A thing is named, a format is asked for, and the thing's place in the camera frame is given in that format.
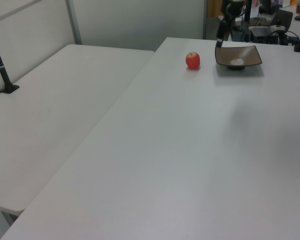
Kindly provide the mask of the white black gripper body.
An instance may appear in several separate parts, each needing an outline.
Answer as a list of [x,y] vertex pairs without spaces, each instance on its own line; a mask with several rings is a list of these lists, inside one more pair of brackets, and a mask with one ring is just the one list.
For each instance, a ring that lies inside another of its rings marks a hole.
[[232,21],[243,13],[245,0],[223,0],[221,4],[221,12],[226,21]]

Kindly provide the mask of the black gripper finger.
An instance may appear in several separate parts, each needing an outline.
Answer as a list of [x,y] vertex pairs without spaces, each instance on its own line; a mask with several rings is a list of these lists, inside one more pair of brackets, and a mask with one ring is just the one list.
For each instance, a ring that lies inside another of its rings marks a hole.
[[216,47],[217,48],[221,48],[223,41],[224,41],[224,37],[225,34],[228,31],[228,22],[226,20],[222,20],[219,24],[218,30],[217,30],[217,34],[216,34]]

